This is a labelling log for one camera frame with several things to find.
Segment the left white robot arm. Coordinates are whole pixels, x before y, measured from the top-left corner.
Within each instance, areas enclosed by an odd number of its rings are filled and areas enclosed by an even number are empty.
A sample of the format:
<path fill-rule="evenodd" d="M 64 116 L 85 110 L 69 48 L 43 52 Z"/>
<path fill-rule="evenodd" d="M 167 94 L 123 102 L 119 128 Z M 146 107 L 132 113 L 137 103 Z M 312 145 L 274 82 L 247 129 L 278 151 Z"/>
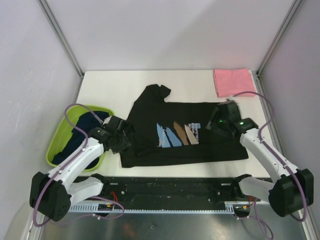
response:
<path fill-rule="evenodd" d="M 62 163 L 48 173 L 37 172 L 31 181 L 29 205 L 33 208 L 33 219 L 41 213 L 58 222 L 74 205 L 91 197 L 105 200 L 111 188 L 100 176 L 90 176 L 76 182 L 85 168 L 107 151 L 118 154 L 131 144 L 127 137 L 131 124 L 117 116 L 106 118 L 98 127 L 84 134 L 80 146 Z"/>

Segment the black printed t shirt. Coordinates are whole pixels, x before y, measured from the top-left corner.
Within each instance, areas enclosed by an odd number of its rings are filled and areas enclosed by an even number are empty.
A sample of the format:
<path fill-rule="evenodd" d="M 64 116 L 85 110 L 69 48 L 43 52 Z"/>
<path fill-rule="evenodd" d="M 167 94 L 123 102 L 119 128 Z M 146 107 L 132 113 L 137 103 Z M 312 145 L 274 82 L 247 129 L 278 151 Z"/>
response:
<path fill-rule="evenodd" d="M 131 146 L 120 153 L 123 168 L 248 159 L 239 138 L 221 139 L 206 128 L 218 103 L 166 102 L 170 93 L 152 84 L 134 102 L 127 118 Z"/>

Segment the folded pink t shirt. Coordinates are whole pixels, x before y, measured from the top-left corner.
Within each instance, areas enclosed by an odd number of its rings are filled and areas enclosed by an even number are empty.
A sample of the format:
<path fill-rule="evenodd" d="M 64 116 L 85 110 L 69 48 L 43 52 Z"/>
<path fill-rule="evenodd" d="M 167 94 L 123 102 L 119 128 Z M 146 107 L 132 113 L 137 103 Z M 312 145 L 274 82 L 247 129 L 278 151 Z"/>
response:
<path fill-rule="evenodd" d="M 218 98 L 234 96 L 242 92 L 255 92 L 252 74 L 247 68 L 215 69 L 213 83 Z"/>

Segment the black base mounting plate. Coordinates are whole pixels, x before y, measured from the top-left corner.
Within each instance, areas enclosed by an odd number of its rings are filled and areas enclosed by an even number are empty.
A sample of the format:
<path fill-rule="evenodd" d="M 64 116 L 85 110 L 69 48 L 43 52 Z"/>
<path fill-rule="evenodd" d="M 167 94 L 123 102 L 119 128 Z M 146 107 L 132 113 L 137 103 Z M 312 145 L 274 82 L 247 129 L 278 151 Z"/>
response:
<path fill-rule="evenodd" d="M 250 197 L 237 191 L 233 178 L 106 177 L 100 197 L 118 203 L 243 202 Z"/>

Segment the navy blue t shirt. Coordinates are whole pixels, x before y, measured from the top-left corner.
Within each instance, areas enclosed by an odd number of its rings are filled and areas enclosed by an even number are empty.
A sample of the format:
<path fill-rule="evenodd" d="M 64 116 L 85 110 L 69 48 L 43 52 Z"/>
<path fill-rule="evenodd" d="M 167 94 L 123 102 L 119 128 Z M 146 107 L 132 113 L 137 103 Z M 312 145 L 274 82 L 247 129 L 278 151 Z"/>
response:
<path fill-rule="evenodd" d="M 100 126 L 99 121 L 90 112 L 78 110 L 69 113 L 71 122 L 88 134 Z M 57 166 L 72 154 L 85 140 L 85 136 L 63 119 L 47 150 L 48 163 Z"/>

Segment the green plastic bin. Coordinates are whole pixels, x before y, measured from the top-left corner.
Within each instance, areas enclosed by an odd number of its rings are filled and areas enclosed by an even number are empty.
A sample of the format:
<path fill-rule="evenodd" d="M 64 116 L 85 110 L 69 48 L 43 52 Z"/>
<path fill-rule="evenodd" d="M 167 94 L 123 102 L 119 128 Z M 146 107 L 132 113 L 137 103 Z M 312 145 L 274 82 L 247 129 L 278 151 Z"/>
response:
<path fill-rule="evenodd" d="M 73 105 L 67 110 L 68 120 L 87 134 L 93 128 L 100 126 L 94 115 L 104 120 L 114 114 L 109 108 L 95 105 L 88 105 L 87 108 Z M 61 120 L 46 152 L 46 161 L 53 168 L 62 163 L 85 139 L 85 136 L 74 129 L 68 120 L 65 118 Z"/>

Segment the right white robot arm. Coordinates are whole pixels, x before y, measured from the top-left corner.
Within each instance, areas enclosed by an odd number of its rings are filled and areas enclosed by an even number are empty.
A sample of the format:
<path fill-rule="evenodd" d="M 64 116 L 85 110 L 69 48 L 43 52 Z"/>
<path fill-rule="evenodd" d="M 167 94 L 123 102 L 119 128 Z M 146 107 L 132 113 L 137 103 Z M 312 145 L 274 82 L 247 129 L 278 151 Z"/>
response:
<path fill-rule="evenodd" d="M 261 128 L 251 119 L 242 118 L 235 101 L 219 103 L 213 110 L 206 127 L 224 140 L 238 138 L 268 172 L 271 181 L 243 174 L 233 180 L 231 196 L 242 201 L 252 196 L 268 202 L 280 217 L 304 210 L 314 201 L 314 176 L 306 169 L 299 169 L 273 146 L 268 145 Z"/>

